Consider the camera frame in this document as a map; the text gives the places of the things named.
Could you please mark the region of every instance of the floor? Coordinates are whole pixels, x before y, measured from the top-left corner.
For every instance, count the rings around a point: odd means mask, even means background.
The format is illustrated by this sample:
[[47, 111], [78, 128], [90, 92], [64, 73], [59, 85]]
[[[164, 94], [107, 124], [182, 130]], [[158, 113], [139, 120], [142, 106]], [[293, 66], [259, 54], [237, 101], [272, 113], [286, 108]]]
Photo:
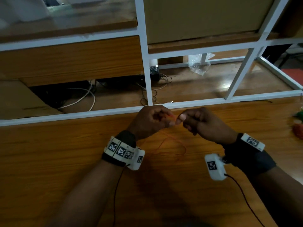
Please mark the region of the floor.
[[[208, 106], [229, 126], [266, 144], [277, 164], [303, 183], [303, 141], [291, 131], [300, 97]], [[0, 127], [0, 226], [43, 226], [66, 194], [99, 161], [111, 135], [135, 114], [102, 116]], [[164, 226], [206, 222], [217, 227], [255, 227], [237, 185], [212, 181], [204, 156], [223, 155], [221, 146], [192, 136], [182, 126], [165, 130], [187, 146], [157, 133], [141, 146], [146, 157], [139, 171], [125, 170], [116, 197], [116, 226]], [[227, 165], [266, 227], [276, 226], [245, 175]], [[112, 226], [113, 194], [100, 220]]]
[[[241, 56], [243, 52], [246, 53], [246, 49], [233, 55]], [[220, 59], [224, 56], [226, 56], [225, 52], [221, 52], [216, 54], [214, 58]], [[209, 67], [203, 76], [191, 71], [188, 67], [161, 70], [161, 73], [172, 78], [172, 83], [165, 87], [163, 86], [166, 80], [160, 80], [159, 83], [153, 84], [153, 89], [163, 87], [152, 91], [153, 96], [155, 96], [153, 98], [154, 104], [225, 97], [240, 65], [241, 62], [214, 64]], [[292, 90], [292, 88], [265, 67], [255, 62], [234, 95], [241, 96], [289, 90]], [[98, 83], [95, 93], [96, 102], [92, 110], [146, 105], [146, 100], [142, 100], [142, 94], [147, 98], [146, 92], [142, 92], [141, 87], [136, 84], [127, 85], [123, 88], [106, 88]], [[69, 99], [64, 105], [74, 103], [77, 100], [78, 98]], [[62, 111], [64, 113], [88, 111], [92, 104], [93, 97], [89, 95], [79, 103], [66, 107]]]

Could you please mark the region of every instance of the white shelf frame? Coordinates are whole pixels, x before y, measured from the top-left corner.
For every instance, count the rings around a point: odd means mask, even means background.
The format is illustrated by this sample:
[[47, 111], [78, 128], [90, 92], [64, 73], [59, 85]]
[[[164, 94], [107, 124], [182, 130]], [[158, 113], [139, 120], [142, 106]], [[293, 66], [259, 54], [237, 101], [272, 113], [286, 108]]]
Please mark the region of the white shelf frame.
[[[170, 51], [170, 52], [149, 54], [147, 36], [146, 36], [144, 3], [143, 3], [143, 0], [135, 0], [137, 20], [138, 20], [137, 28], [124, 29], [124, 30], [113, 30], [113, 31], [99, 32], [99, 33], [93, 33], [93, 34], [72, 35], [72, 36], [66, 36], [66, 37], [56, 37], [56, 38], [5, 43], [5, 44], [0, 44], [0, 52], [8, 51], [8, 50], [16, 50], [16, 49], [26, 49], [26, 48], [33, 48], [33, 47], [51, 46], [51, 45], [58, 45], [58, 44], [69, 44], [69, 43], [76, 43], [76, 42], [95, 41], [95, 40], [103, 40], [103, 39], [110, 39], [110, 38], [119, 38], [119, 37], [128, 37], [128, 36], [139, 35], [143, 68], [144, 68], [144, 73], [145, 73], [148, 105], [153, 105], [152, 88], [151, 88], [151, 80], [150, 80], [150, 72], [149, 72], [149, 60], [167, 58], [167, 57], [195, 55], [195, 54], [201, 54], [201, 53], [229, 51], [229, 50], [236, 50], [236, 49], [249, 49], [248, 53], [245, 57], [232, 57], [232, 58], [215, 59], [215, 60], [208, 61], [211, 64], [242, 61], [239, 71], [237, 72], [237, 74], [224, 98], [202, 99], [202, 100], [193, 100], [193, 101], [185, 101], [185, 102], [175, 102], [175, 103], [164, 103], [163, 105], [170, 109], [174, 109], [174, 108], [197, 107], [197, 106], [205, 106], [205, 105], [221, 104], [221, 103], [235, 103], [235, 102], [242, 102], [242, 101], [254, 101], [254, 100], [300, 96], [303, 94], [303, 91], [302, 91], [303, 86], [301, 86], [299, 83], [297, 83], [292, 78], [287, 76], [284, 72], [279, 70], [277, 67], [275, 67], [274, 65], [269, 63], [266, 59], [261, 57], [262, 53], [264, 52], [264, 50], [267, 46], [303, 43], [303, 38], [285, 38], [285, 39], [266, 40], [267, 36], [271, 32], [273, 26], [275, 25], [276, 21], [278, 20], [280, 14], [282, 13], [282, 11], [288, 1], [289, 0], [275, 0], [274, 1], [269, 13], [267, 14], [267, 16], [259, 30], [261, 37], [258, 41], [255, 41], [255, 42], [228, 44], [228, 45], [220, 45], [220, 46], [213, 46], [213, 47], [203, 47], [203, 48], [196, 48], [196, 49], [185, 49], [185, 50], [179, 50], [179, 51]], [[285, 91], [285, 92], [254, 94], [254, 95], [246, 95], [246, 96], [233, 96], [233, 94], [237, 90], [239, 84], [243, 80], [245, 74], [247, 73], [248, 69], [250, 68], [252, 62], [255, 59], [257, 59], [261, 64], [266, 66], [270, 71], [272, 71], [276, 76], [278, 76], [281, 80], [283, 80], [286, 84], [288, 84], [294, 90]], [[186, 66], [188, 66], [188, 63], [173, 64], [173, 65], [166, 65], [166, 66], [163, 65], [163, 66], [160, 66], [160, 68], [161, 69], [172, 68], [172, 67], [176, 67], [178, 65], [179, 65], [179, 67], [186, 67]], [[79, 113], [70, 113], [70, 114], [52, 115], [52, 116], [40, 116], [40, 117], [23, 118], [23, 119], [0, 120], [0, 126], [11, 126], [11, 125], [29, 124], [29, 123], [36, 123], [36, 122], [49, 122], [49, 121], [66, 120], [66, 119], [78, 119], [78, 118], [88, 118], [88, 117], [95, 117], [95, 116], [134, 113], [134, 112], [138, 112], [141, 109], [142, 109], [142, 106], [108, 109], [108, 110], [97, 110], [97, 111], [89, 111], [89, 112], [79, 112]]]

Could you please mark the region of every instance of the shelving unit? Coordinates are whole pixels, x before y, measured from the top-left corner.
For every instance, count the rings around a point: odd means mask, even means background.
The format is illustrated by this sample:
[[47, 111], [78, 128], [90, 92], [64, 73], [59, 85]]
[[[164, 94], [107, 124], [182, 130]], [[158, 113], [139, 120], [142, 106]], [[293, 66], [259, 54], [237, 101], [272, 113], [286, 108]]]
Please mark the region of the shelving unit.
[[[29, 49], [36, 47], [45, 47], [53, 45], [71, 44], [76, 42], [88, 42], [98, 41], [111, 38], [122, 38], [130, 36], [139, 36], [141, 55], [143, 63], [143, 72], [145, 73], [146, 92], [148, 105], [153, 105], [152, 99], [152, 87], [151, 79], [149, 74], [149, 60], [160, 59], [167, 57], [187, 56], [202, 53], [215, 53], [229, 50], [248, 49], [246, 56], [239, 56], [233, 58], [219, 58], [209, 60], [212, 64], [225, 63], [225, 62], [239, 62], [242, 61], [239, 70], [237, 71], [230, 87], [224, 96], [214, 99], [198, 99], [191, 101], [164, 103], [165, 107], [170, 109], [173, 108], [184, 108], [184, 107], [196, 107], [211, 104], [221, 103], [233, 103], [240, 101], [251, 101], [251, 100], [262, 100], [262, 99], [273, 99], [283, 98], [291, 96], [299, 96], [303, 93], [299, 83], [291, 79], [285, 73], [277, 69], [271, 63], [267, 62], [261, 57], [263, 51], [267, 46], [271, 45], [282, 45], [282, 44], [295, 44], [302, 43], [303, 38], [283, 38], [283, 39], [268, 39], [270, 33], [281, 15], [284, 7], [289, 0], [275, 0], [269, 13], [267, 14], [260, 30], [257, 34], [244, 33], [234, 34], [226, 36], [218, 36], [212, 38], [194, 39], [182, 42], [169, 42], [161, 43], [158, 45], [148, 45], [146, 36], [146, 23], [145, 23], [145, 12], [143, 0], [134, 0], [136, 16], [137, 16], [137, 27], [128, 27], [117, 30], [102, 31], [102, 32], [87, 32], [88, 34], [83, 35], [69, 35], [69, 36], [58, 36], [51, 38], [40, 38], [27, 41], [14, 41], [0, 44], [0, 52], [13, 51], [17, 49]], [[249, 71], [253, 62], [257, 60], [267, 69], [272, 71], [283, 82], [288, 84], [293, 90], [272, 92], [272, 93], [260, 93], [253, 95], [236, 95], [239, 85], [244, 79], [246, 73]], [[170, 66], [171, 68], [177, 67], [177, 64]], [[12, 119], [12, 120], [1, 120], [0, 126], [9, 126], [17, 124], [27, 124], [34, 122], [47, 122], [64, 119], [76, 119], [86, 118], [94, 116], [104, 116], [113, 114], [133, 113], [138, 112], [142, 106], [134, 107], [123, 107], [123, 108], [112, 108], [105, 110], [96, 110], [90, 112], [79, 112], [70, 114], [60, 114], [52, 116], [41, 116], [23, 119]]]

